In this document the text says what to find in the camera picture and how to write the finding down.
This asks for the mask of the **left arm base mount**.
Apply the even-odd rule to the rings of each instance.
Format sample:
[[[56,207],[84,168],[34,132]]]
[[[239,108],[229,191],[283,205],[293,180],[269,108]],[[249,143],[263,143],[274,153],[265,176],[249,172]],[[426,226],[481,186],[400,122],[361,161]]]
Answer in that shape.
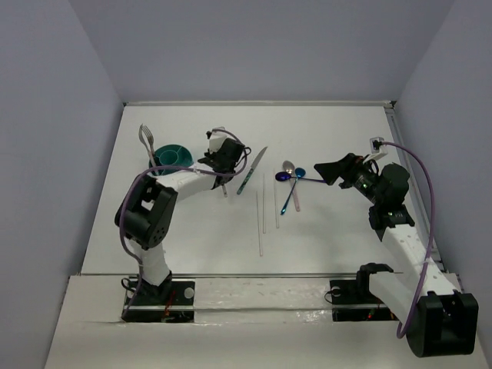
[[[195,281],[180,279],[153,286],[139,276],[121,279],[125,289],[122,320],[128,323],[193,323]]]

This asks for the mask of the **purple metallic spoon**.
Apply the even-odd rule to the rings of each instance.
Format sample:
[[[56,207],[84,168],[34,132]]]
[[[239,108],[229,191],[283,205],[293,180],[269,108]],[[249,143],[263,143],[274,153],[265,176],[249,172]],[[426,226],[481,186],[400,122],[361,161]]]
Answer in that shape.
[[[323,179],[313,179],[313,178],[306,178],[306,177],[296,177],[295,175],[292,175],[286,171],[281,171],[275,174],[274,176],[276,181],[290,181],[291,179],[299,179],[299,180],[304,180],[304,181],[312,181],[312,182],[317,182],[317,183],[324,183]]]

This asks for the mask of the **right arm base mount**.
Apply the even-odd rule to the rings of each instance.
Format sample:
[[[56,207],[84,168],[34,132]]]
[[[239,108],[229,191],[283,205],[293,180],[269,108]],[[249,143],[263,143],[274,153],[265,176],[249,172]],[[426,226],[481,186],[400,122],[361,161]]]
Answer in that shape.
[[[396,320],[391,310],[369,292],[370,276],[380,272],[394,270],[386,264],[368,263],[360,266],[355,279],[330,280],[324,299],[333,307],[334,322]]]

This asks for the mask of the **teal handled knife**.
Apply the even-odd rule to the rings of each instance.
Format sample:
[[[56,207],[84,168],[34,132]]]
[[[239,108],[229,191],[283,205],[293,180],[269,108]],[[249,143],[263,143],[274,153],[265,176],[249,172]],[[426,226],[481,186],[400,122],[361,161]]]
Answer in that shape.
[[[263,158],[267,149],[268,149],[268,146],[265,146],[264,148],[262,148],[260,150],[260,152],[257,154],[256,158],[253,160],[253,163],[251,164],[249,172],[247,173],[246,177],[244,178],[244,180],[242,181],[240,187],[238,188],[238,190],[236,192],[237,195],[241,195],[241,193],[243,192],[244,188],[246,187],[247,183],[251,179],[251,176],[254,174],[256,167],[258,166],[259,162]]]

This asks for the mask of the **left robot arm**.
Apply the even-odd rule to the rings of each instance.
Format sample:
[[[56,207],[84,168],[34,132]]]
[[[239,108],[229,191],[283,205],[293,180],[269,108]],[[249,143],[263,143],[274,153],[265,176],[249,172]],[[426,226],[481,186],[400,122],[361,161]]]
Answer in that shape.
[[[191,167],[178,167],[167,175],[146,171],[138,175],[125,195],[115,224],[125,252],[138,263],[135,287],[123,281],[133,304],[163,305],[170,299],[172,272],[162,242],[168,234],[179,201],[226,185],[251,149],[227,136],[212,138],[204,157]]]

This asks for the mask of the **blue metallic spoon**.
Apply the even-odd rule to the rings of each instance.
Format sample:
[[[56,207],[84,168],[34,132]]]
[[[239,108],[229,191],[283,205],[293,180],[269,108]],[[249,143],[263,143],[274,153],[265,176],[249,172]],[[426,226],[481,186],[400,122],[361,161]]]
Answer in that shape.
[[[304,177],[305,174],[306,174],[306,171],[303,168],[295,168],[294,174],[295,174],[296,177]],[[287,199],[286,199],[286,201],[285,201],[285,203],[284,203],[284,205],[283,205],[283,207],[282,207],[282,209],[280,211],[280,215],[284,215],[285,214],[285,212],[286,212],[286,210],[288,208],[288,205],[289,205],[289,201],[292,198],[292,195],[294,193],[294,190],[295,190],[295,187],[297,185],[298,180],[299,179],[297,179],[297,178],[294,179],[294,183],[291,186],[291,190],[289,192],[289,195],[288,195],[288,197],[287,197]]]

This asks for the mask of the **teal divided utensil holder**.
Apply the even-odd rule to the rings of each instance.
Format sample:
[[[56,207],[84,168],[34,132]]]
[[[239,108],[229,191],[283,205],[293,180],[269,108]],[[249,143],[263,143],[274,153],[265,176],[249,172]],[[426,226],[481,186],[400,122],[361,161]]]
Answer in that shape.
[[[153,171],[153,175],[169,175],[178,171],[176,166],[190,167],[194,164],[191,152],[182,145],[165,145],[155,150],[155,164],[157,166],[170,165],[170,169]]]

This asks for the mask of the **pink handled fork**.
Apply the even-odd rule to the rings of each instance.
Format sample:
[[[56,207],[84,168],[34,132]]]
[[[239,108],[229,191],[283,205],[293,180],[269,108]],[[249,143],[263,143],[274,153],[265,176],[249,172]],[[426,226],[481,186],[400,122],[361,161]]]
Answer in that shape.
[[[154,159],[154,161],[151,160],[151,152],[150,152],[150,149],[149,149],[149,145],[148,145],[148,140],[145,136],[145,133],[143,132],[143,126],[144,125],[140,125],[139,127],[139,130],[138,130],[138,137],[139,137],[139,140],[140,142],[145,146],[146,150],[147,150],[147,153],[148,153],[148,157],[149,157],[149,160],[151,162],[151,166],[154,168],[156,167],[156,161]]]
[[[151,160],[154,161],[155,159],[154,136],[151,133],[151,130],[146,125],[143,126],[143,132],[145,133],[145,136],[148,140],[148,145],[151,152]]]

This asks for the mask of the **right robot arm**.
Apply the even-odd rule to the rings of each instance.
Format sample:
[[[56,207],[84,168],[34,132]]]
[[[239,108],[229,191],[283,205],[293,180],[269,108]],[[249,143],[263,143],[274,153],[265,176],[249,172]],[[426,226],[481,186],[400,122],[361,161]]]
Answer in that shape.
[[[468,355],[474,352],[479,306],[441,272],[420,240],[404,199],[408,171],[395,163],[376,171],[365,157],[347,154],[341,160],[315,164],[328,184],[355,188],[371,203],[372,230],[397,264],[368,263],[349,281],[332,281],[334,304],[380,301],[401,323],[400,334],[417,357]]]

